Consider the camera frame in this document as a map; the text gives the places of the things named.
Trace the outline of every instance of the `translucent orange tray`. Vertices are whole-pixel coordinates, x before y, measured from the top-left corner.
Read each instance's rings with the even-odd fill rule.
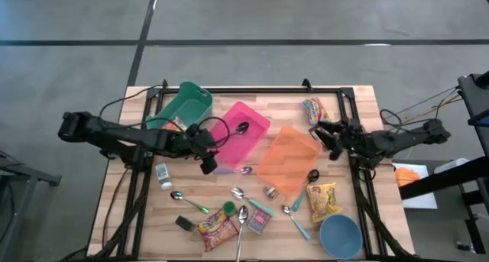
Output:
[[[280,194],[297,196],[321,149],[309,134],[284,126],[260,162],[257,175]]]

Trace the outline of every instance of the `spoon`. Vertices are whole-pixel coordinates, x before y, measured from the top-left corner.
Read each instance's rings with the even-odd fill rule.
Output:
[[[318,170],[309,171],[309,174],[307,174],[307,179],[309,180],[308,184],[317,181],[319,179],[319,171]],[[306,195],[306,189],[304,189],[300,193],[296,202],[292,205],[292,211],[293,212],[296,212],[297,210],[299,210],[300,203],[303,201],[303,198],[305,195]]]
[[[216,170],[212,173],[214,174],[232,174],[232,173],[241,173],[243,175],[248,175],[253,171],[253,167],[243,167],[239,171],[236,170]]]
[[[232,135],[236,135],[236,134],[244,134],[247,129],[250,127],[250,123],[247,122],[247,121],[243,121],[241,124],[239,124],[236,129],[235,129],[235,132],[231,133],[229,135],[229,137],[231,137]],[[223,137],[222,139],[219,139],[217,140],[215,143],[218,144],[220,142],[222,142],[224,139],[228,138],[227,136],[226,137]]]
[[[275,213],[273,210],[267,208],[266,206],[260,204],[259,202],[256,202],[254,201],[253,199],[249,198],[248,196],[245,195],[245,192],[243,191],[243,189],[240,189],[238,187],[235,187],[233,189],[231,189],[231,193],[234,197],[238,198],[238,199],[247,199],[252,205],[260,208],[260,209],[263,209],[265,212],[268,212],[270,215],[274,216]]]
[[[294,219],[292,217],[292,215],[290,214],[290,208],[288,205],[283,205],[282,206],[282,209],[283,209],[283,212],[287,215],[290,216],[290,218],[292,219],[293,223],[296,225],[296,227],[299,229],[300,233],[303,234],[303,237],[306,239],[306,240],[311,240],[311,235],[309,235],[307,233],[307,231],[299,224],[299,222]]]
[[[179,191],[176,191],[176,190],[172,191],[172,192],[170,193],[170,196],[171,196],[171,198],[172,198],[173,200],[183,200],[183,201],[185,201],[185,202],[188,202],[188,203],[189,203],[189,204],[191,204],[191,205],[194,205],[196,208],[200,209],[202,212],[204,212],[204,213],[209,213],[209,210],[208,210],[208,209],[207,209],[205,206],[203,206],[203,205],[197,205],[196,203],[191,202],[191,201],[189,201],[189,200],[187,200],[187,199],[183,198],[182,193],[181,193],[181,192],[179,192]]]
[[[241,208],[239,208],[238,214],[238,220],[241,225],[239,227],[238,252],[236,253],[236,262],[239,262],[239,256],[241,254],[241,235],[243,234],[243,224],[246,222],[246,219],[248,219],[248,209],[246,208],[246,205],[242,205]]]

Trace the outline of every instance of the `wooden tabletop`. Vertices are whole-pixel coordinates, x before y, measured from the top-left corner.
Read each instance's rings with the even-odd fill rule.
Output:
[[[383,129],[379,118],[379,109],[375,100],[372,86],[352,86],[355,91],[358,113],[361,123],[367,131]],[[134,95],[144,87],[128,87],[126,96]],[[120,123],[130,124],[141,121],[146,94],[126,100],[122,107]],[[174,95],[165,95],[164,105],[168,104]],[[270,128],[265,137],[249,153],[244,166],[257,166],[266,150],[284,125],[291,125],[296,130],[307,134],[311,128],[306,113],[301,105],[304,99],[319,97],[326,111],[333,121],[340,119],[338,101],[333,94],[216,94],[213,96],[214,116],[223,116],[237,101],[242,101],[256,112],[270,120]],[[275,200],[269,200],[263,194],[265,183],[253,174],[242,176],[240,174],[207,175],[202,174],[199,168],[200,161],[193,159],[168,159],[157,157],[155,164],[167,163],[172,177],[173,188],[177,189],[191,201],[202,204],[210,209],[210,214],[217,212],[224,202],[234,201],[236,206],[246,205],[253,212],[249,203],[235,199],[230,189],[234,186],[241,187],[247,195],[268,206],[275,211],[275,216],[270,220],[262,235],[256,234],[244,227],[243,242],[241,244],[241,259],[260,260],[289,260],[289,259],[334,259],[329,256],[319,242],[319,223],[313,224],[309,202],[304,200],[298,212],[293,213],[296,220],[311,234],[312,240],[305,241],[289,216],[281,212],[281,206],[291,201],[278,196]],[[336,203],[343,208],[343,214],[358,222],[357,207],[351,184],[350,169],[347,156],[343,153],[336,161],[330,161],[328,154],[322,152],[316,164],[320,172],[319,181],[316,184],[336,183]],[[120,160],[113,160],[108,165],[102,195],[97,210],[92,237],[90,238],[89,254],[95,254],[101,249],[102,226],[110,204],[115,187],[125,171]],[[124,213],[125,199],[128,192],[129,173],[117,195],[114,207],[108,220],[105,240],[113,234],[121,223]],[[377,168],[374,179],[374,188],[382,221],[391,231],[392,235],[410,253],[413,253],[413,243],[408,229],[406,216],[400,199],[399,190],[392,167],[382,166]],[[174,222],[178,215],[182,215],[191,221],[198,223],[205,220],[206,215],[185,202],[174,201],[170,198],[170,190],[162,190],[157,181],[155,172],[152,172],[149,196],[147,201],[144,228],[141,237],[140,259],[148,260],[234,260],[238,237],[218,246],[210,252],[204,252],[204,242],[198,235],[184,231]],[[236,227],[239,223],[236,217],[232,218]],[[127,250],[130,253],[132,232],[134,223],[129,231]],[[374,253],[378,253],[375,244],[374,227],[369,223],[369,233],[373,244]],[[363,250],[357,258],[363,258]]]

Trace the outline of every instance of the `light blue bowl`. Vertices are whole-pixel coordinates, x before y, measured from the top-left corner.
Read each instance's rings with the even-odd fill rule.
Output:
[[[361,232],[348,216],[335,214],[326,218],[319,229],[322,247],[338,259],[352,259],[361,250]]]

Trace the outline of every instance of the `gray floor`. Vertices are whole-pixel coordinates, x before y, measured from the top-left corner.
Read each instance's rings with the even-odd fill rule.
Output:
[[[0,40],[137,40],[148,1],[0,0]],[[485,0],[157,0],[148,39],[448,40],[489,38],[488,32]],[[63,112],[96,113],[123,96],[135,50],[0,47],[0,150],[63,175],[59,187],[37,188],[20,261],[60,259],[86,244],[107,162],[88,144],[62,142],[57,129]],[[171,85],[297,85],[307,77],[316,85],[374,85],[379,107],[399,111],[455,86],[459,76],[488,70],[488,57],[489,46],[147,47],[136,85],[163,78]],[[115,120],[119,110],[114,105],[105,118]],[[463,103],[443,108],[440,118],[452,138],[415,147],[410,159],[482,155]],[[417,254],[487,259],[454,250],[461,217],[407,214]]]

